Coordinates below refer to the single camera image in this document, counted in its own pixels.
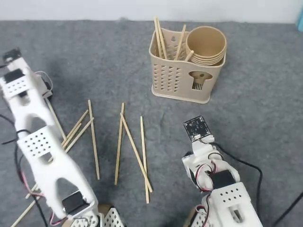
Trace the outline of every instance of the white robotic arm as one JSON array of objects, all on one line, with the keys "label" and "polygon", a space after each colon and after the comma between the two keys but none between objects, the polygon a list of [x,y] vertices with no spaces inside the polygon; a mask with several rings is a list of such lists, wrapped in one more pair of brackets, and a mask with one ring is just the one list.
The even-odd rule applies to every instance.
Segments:
[{"label": "white robotic arm", "polygon": [[191,227],[261,227],[238,171],[224,161],[202,116],[184,123],[192,152],[183,158],[188,177],[201,192]]},{"label": "white robotic arm", "polygon": [[[42,78],[34,74],[21,57],[19,49],[3,57],[9,73],[0,78],[0,87],[15,118],[18,145],[27,158],[35,181],[46,198],[47,205],[59,218],[84,218],[89,227],[102,226],[103,216],[98,213],[98,200],[78,165],[64,152],[60,133],[44,98],[51,95]],[[32,119],[40,118],[45,127],[29,134]],[[47,162],[45,156],[52,156]],[[57,180],[64,178],[79,190],[65,199],[57,191]]]}]

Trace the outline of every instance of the hole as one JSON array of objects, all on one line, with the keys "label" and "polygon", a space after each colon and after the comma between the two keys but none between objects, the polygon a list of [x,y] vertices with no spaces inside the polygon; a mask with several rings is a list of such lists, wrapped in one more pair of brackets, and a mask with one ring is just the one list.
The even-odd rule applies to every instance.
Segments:
[{"label": "hole", "polygon": [[191,71],[189,75],[194,78],[192,89],[202,90],[202,86],[207,79],[213,78],[213,76],[207,72]]},{"label": "hole", "polygon": [[42,155],[40,158],[46,163],[49,164],[48,160],[51,159],[53,156],[50,152],[47,152],[46,154]]},{"label": "hole", "polygon": [[70,183],[68,180],[64,178],[59,178],[56,182],[56,186],[58,189],[57,195],[59,195],[60,198],[66,198],[72,193],[79,190],[75,185],[73,185],[72,183]]},{"label": "hole", "polygon": [[38,131],[39,129],[46,126],[45,121],[43,121],[39,117],[32,118],[32,132]]}]

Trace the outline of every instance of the wooden chopstick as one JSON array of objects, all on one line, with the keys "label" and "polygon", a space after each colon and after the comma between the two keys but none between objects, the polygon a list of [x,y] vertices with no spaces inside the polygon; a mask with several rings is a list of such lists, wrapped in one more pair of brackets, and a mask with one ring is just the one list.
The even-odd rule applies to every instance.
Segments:
[{"label": "wooden chopstick", "polygon": [[191,56],[193,56],[193,54],[194,54],[194,51],[191,51],[191,52],[186,56],[186,58],[185,58],[184,61],[188,61],[188,60],[191,58]]},{"label": "wooden chopstick", "polygon": [[157,18],[154,17],[153,21],[155,23],[155,31],[156,31],[156,38],[157,38],[157,46],[158,46],[159,57],[162,58],[162,51],[161,51],[161,43],[160,43],[160,35],[159,35],[159,28],[158,28]]},{"label": "wooden chopstick", "polygon": [[183,38],[184,38],[185,29],[186,29],[186,25],[183,25],[181,37],[180,37],[180,39],[179,39],[179,44],[178,44],[178,48],[177,48],[177,53],[176,53],[176,56],[175,56],[175,59],[174,59],[175,61],[178,60],[179,55],[180,55],[180,52],[181,52],[182,41],[183,41]]},{"label": "wooden chopstick", "polygon": [[[143,126],[143,117],[140,117],[140,126],[141,126],[141,140],[142,140],[142,153],[143,153],[143,165],[144,170],[146,171],[147,175],[147,163],[146,163],[146,150],[145,150],[145,139],[144,139],[144,126]],[[146,197],[146,203],[150,203],[150,195],[148,192],[148,186],[147,182],[145,181],[145,197]]]},{"label": "wooden chopstick", "polygon": [[49,110],[50,110],[51,113],[53,114],[55,123],[56,123],[57,127],[59,128],[59,131],[60,131],[60,133],[61,133],[61,135],[62,135],[62,137],[63,137],[63,140],[66,140],[66,136],[65,136],[64,131],[63,131],[61,125],[60,125],[60,122],[59,122],[59,120],[58,120],[58,118],[57,118],[57,115],[56,115],[55,111],[53,110],[53,107],[52,107],[52,105],[51,105],[51,102],[48,100],[48,98],[46,98],[45,100],[46,100],[46,104],[48,105]]},{"label": "wooden chopstick", "polygon": [[133,138],[132,138],[132,135],[131,135],[131,133],[130,133],[130,131],[129,131],[129,129],[128,129],[128,126],[127,126],[127,124],[126,124],[126,121],[125,121],[125,119],[124,119],[122,113],[120,113],[120,116],[121,116],[121,118],[122,118],[122,122],[123,122],[123,125],[124,125],[124,127],[125,127],[125,130],[126,130],[126,133],[127,133],[127,135],[128,135],[128,138],[129,138],[129,140],[130,140],[130,142],[131,142],[131,144],[132,144],[134,153],[135,153],[135,155],[136,155],[136,157],[137,157],[138,164],[139,164],[139,166],[140,166],[140,168],[141,168],[142,174],[143,174],[143,176],[144,176],[144,178],[145,178],[145,181],[146,181],[146,183],[147,183],[148,189],[149,189],[150,192],[152,192],[151,183],[150,183],[150,181],[149,181],[149,179],[148,179],[148,177],[147,177],[146,171],[144,170],[144,167],[143,167],[142,162],[141,162],[141,160],[140,160],[140,156],[139,156],[139,153],[138,153],[138,151],[137,151],[137,148],[136,148],[136,146],[135,146],[135,144],[134,144],[134,140],[133,140]]},{"label": "wooden chopstick", "polygon": [[[124,106],[122,103],[121,113],[124,115]],[[119,175],[119,162],[120,162],[120,151],[121,151],[121,137],[122,137],[122,118],[120,117],[120,126],[119,126],[119,136],[118,136],[118,148],[117,148],[117,159],[116,159],[116,171],[115,171],[115,185],[118,183],[118,175]]]},{"label": "wooden chopstick", "polygon": [[162,33],[162,30],[161,30],[159,19],[158,18],[156,18],[156,19],[157,19],[158,31],[159,31],[159,35],[160,35],[160,40],[161,40],[161,45],[162,45],[162,49],[163,49],[164,59],[167,60],[167,54],[166,54],[166,49],[165,49],[163,33]]},{"label": "wooden chopstick", "polygon": [[[89,99],[88,103],[89,103],[89,116],[92,119],[93,118],[93,111],[91,109],[90,99]],[[95,137],[95,128],[94,128],[94,122],[93,121],[91,122],[91,137],[92,137],[92,141],[93,141],[97,179],[100,180],[99,161],[98,161],[96,137]]]}]

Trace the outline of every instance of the red wire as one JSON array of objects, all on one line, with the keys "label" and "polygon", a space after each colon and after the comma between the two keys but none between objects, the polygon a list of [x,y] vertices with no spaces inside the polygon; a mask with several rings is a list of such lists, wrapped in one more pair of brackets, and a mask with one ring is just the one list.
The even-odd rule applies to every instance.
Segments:
[{"label": "red wire", "polygon": [[[196,182],[197,182],[197,178],[198,178],[198,175],[199,175],[199,173],[200,173],[200,170],[202,169],[202,167],[204,166],[205,164],[202,164],[201,166],[199,166],[199,168],[197,169],[197,171],[196,171],[196,175],[195,175],[195,180],[196,180]],[[198,188],[200,189],[200,191],[202,191],[202,192],[211,192],[212,190],[211,189],[208,189],[208,188],[200,188],[200,186],[198,185],[198,182],[197,182],[197,186],[198,186]]]},{"label": "red wire", "polygon": [[207,203],[207,213],[206,213],[206,217],[205,217],[205,220],[203,222],[203,225],[202,227],[205,227],[206,224],[207,224],[207,221],[208,221],[208,217],[209,217],[209,203],[208,203],[208,199],[209,199],[210,195],[207,196],[206,198],[206,203]]},{"label": "red wire", "polygon": [[21,176],[22,176],[22,180],[23,180],[24,186],[25,186],[25,188],[26,188],[26,190],[28,191],[29,194],[35,195],[35,196],[44,197],[43,194],[41,194],[41,193],[35,193],[35,192],[32,192],[32,190],[30,190],[30,188],[28,186],[28,183],[27,183],[27,179],[26,179],[25,174],[24,174],[23,171],[21,171]]},{"label": "red wire", "polygon": [[53,214],[53,212],[52,212],[52,214],[51,214],[51,216],[50,216],[50,218],[49,218],[49,224],[50,224],[51,226],[57,226],[57,225],[60,224],[63,220],[65,220],[65,218],[63,218],[63,219],[61,219],[61,220],[58,220],[58,221],[53,222],[53,217],[54,217],[54,214]]}]

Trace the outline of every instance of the gray carpet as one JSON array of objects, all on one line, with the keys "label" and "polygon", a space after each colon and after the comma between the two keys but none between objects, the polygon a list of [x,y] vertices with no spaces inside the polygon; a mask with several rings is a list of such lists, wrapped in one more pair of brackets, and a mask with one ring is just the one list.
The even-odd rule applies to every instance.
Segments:
[{"label": "gray carpet", "polygon": [[[162,22],[181,30],[181,22]],[[187,23],[187,30],[201,23]],[[201,195],[187,178],[181,158],[191,149],[182,122],[202,114],[234,155],[264,171],[261,207],[265,226],[303,189],[303,33],[294,25],[208,23],[228,39],[227,63],[205,105],[151,93],[148,47],[153,22],[0,22],[0,53],[16,46],[33,70],[49,73],[53,107],[67,133],[92,100],[101,180],[96,180],[88,130],[70,156],[79,164],[99,203],[116,206],[129,227],[180,227]],[[144,180],[128,137],[122,141],[120,175],[114,186],[121,103],[138,150],[144,116],[149,177],[154,192],[145,204]],[[0,113],[11,116],[3,102]],[[14,137],[1,120],[0,140]],[[226,158],[238,169],[253,204],[258,173]],[[24,160],[30,184],[30,168]],[[13,165],[13,145],[0,152],[0,225],[10,226],[29,205]],[[72,188],[60,182],[67,195]],[[50,210],[41,200],[47,217]],[[302,226],[303,202],[280,226]],[[42,226],[36,207],[19,226]]]}]

